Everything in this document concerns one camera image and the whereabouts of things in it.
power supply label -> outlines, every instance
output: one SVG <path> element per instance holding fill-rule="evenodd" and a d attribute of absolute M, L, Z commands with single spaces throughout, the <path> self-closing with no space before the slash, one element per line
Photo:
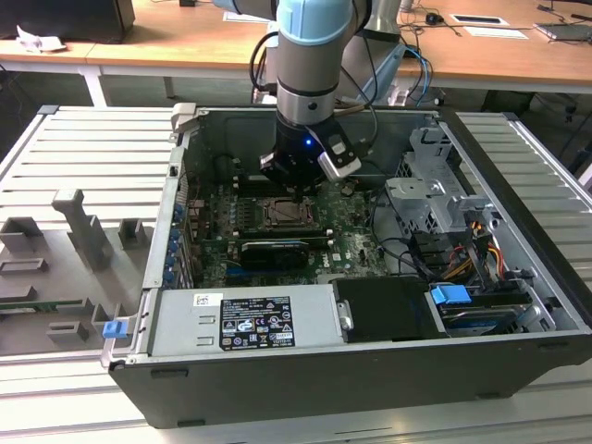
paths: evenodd
<path fill-rule="evenodd" d="M 233 350 L 294 347 L 290 297 L 223 299 L 220 348 Z"/>

blue latch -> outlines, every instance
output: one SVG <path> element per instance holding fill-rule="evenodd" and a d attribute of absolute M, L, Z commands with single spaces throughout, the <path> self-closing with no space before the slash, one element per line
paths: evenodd
<path fill-rule="evenodd" d="M 167 256 L 165 258 L 165 266 L 174 266 L 175 265 L 175 256 Z"/>
<path fill-rule="evenodd" d="M 175 273 L 170 270 L 165 270 L 163 272 L 163 280 L 165 282 L 172 282 L 175 279 Z"/>
<path fill-rule="evenodd" d="M 103 338 L 123 339 L 128 336 L 128 321 L 109 321 L 103 327 Z"/>
<path fill-rule="evenodd" d="M 473 301 L 464 285 L 437 285 L 431 293 L 436 305 L 441 303 L 470 303 Z"/>
<path fill-rule="evenodd" d="M 169 233 L 169 238 L 172 239 L 173 241 L 178 240 L 181 237 L 181 232 L 180 230 L 173 228 L 170 230 Z"/>

desk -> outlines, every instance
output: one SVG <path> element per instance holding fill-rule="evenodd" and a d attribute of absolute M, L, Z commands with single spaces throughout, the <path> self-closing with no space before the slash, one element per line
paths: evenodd
<path fill-rule="evenodd" d="M 426 8 L 436 8 L 450 25 L 459 25 L 450 14 L 501 17 L 505 27 L 532 28 L 534 23 L 559 23 L 553 15 L 537 10 L 543 0 L 425 0 Z M 555 3 L 555 12 L 567 21 L 573 13 L 592 15 L 592 6 Z M 399 23 L 425 25 L 426 12 L 400 14 Z M 549 43 L 538 30 L 522 31 L 528 40 L 473 37 L 455 28 L 425 29 L 419 36 L 422 53 L 434 66 L 433 85 L 449 88 L 529 91 L 541 93 L 592 93 L 592 46 L 580 43 Z M 409 31 L 408 44 L 415 44 Z M 399 71 L 399 80 L 409 80 L 409 65 Z"/>
<path fill-rule="evenodd" d="M 556 17 L 537 10 L 537 0 L 424 0 L 436 7 L 449 23 L 450 13 L 499 16 L 513 27 L 535 22 L 555 22 Z M 567 19 L 571 13 L 592 13 L 592 7 L 556 3 Z M 223 11 L 213 5 L 179 7 L 178 2 L 134 0 L 136 21 L 123 44 L 68 43 L 69 51 L 55 55 L 31 55 L 15 42 L 0 42 L 0 63 L 19 71 L 81 74 L 92 102 L 108 105 L 101 85 L 104 75 L 165 77 L 172 96 L 174 77 L 247 79 L 251 51 L 265 33 L 262 23 L 222 20 Z M 425 11 L 418 9 L 417 20 Z M 413 20 L 402 14 L 399 22 Z M 528 40 L 472 37 L 457 29 L 426 29 L 420 36 L 424 55 L 435 70 L 434 86 L 548 93 L 592 93 L 592 48 L 586 44 L 548 43 L 536 30 L 524 31 Z M 409 44 L 414 37 L 406 31 Z M 397 84 L 408 87 L 419 75 L 414 60 L 405 60 Z"/>

barcode sticker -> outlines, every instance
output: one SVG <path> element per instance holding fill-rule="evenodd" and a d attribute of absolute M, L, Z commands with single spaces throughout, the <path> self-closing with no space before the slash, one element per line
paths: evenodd
<path fill-rule="evenodd" d="M 199 293 L 193 295 L 194 307 L 217 307 L 224 297 L 224 293 Z"/>

motherboard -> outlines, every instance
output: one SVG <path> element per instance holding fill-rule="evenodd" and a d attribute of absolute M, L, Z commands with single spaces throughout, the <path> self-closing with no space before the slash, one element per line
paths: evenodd
<path fill-rule="evenodd" d="M 205 186 L 188 211 L 196 280 L 220 288 L 385 276 L 369 228 L 371 195 L 355 183 L 325 183 L 293 202 L 256 181 Z"/>

